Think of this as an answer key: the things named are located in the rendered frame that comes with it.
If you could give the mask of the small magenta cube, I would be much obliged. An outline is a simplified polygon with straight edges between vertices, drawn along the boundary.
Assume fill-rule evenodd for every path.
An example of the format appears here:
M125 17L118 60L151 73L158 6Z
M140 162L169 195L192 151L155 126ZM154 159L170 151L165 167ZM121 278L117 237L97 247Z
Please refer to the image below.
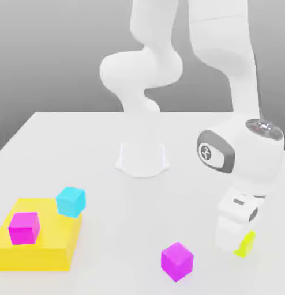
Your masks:
M194 255L180 242L176 242L161 252L161 268L178 282L193 270Z
M35 244L40 232L37 212L17 212L8 226L13 245Z

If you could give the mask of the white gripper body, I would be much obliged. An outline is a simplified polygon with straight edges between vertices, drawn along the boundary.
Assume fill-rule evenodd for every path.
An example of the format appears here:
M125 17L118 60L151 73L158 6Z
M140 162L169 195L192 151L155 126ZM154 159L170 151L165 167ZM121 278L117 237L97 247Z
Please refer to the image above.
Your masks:
M217 219L215 243L226 252L239 248L248 232L248 226L220 215Z

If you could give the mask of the small cyan cube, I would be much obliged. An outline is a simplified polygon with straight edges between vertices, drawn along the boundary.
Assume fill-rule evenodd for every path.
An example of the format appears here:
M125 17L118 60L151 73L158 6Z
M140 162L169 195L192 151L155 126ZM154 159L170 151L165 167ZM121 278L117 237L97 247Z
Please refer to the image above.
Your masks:
M77 218L86 207L85 190L65 187L55 198L58 214Z

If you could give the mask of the small yellow-green cube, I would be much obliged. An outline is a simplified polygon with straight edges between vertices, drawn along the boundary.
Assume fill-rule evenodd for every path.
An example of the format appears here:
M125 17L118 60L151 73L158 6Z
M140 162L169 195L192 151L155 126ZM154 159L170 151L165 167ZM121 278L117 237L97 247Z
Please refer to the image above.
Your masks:
M239 248L234 250L234 254L239 257L245 258L252 250L255 238L255 231L251 230L250 232L248 232L244 239L241 241Z

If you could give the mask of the large yellow box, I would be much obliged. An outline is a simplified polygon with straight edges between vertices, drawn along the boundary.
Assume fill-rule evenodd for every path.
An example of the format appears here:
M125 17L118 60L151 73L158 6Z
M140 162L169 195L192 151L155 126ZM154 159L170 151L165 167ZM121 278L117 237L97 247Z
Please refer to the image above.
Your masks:
M13 245L8 226L17 212L37 212L40 232L35 244ZM58 214L55 199L16 200L0 227L0 271L68 271L83 215Z

